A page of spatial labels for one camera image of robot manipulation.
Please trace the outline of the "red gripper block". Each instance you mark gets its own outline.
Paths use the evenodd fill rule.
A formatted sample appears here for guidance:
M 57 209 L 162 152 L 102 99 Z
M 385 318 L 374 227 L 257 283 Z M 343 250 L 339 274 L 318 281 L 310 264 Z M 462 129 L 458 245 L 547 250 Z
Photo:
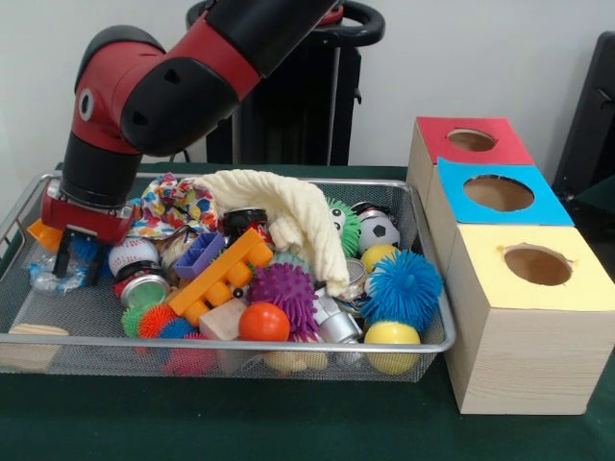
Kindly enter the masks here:
M 62 200 L 59 191 L 47 188 L 42 195 L 41 220 L 49 227 L 64 231 L 79 231 L 95 236 L 107 244 L 121 243 L 132 226 L 135 215 L 133 204 L 117 210 L 100 210 Z M 72 234 L 64 234 L 56 254 L 54 276 L 63 279 L 70 262 Z

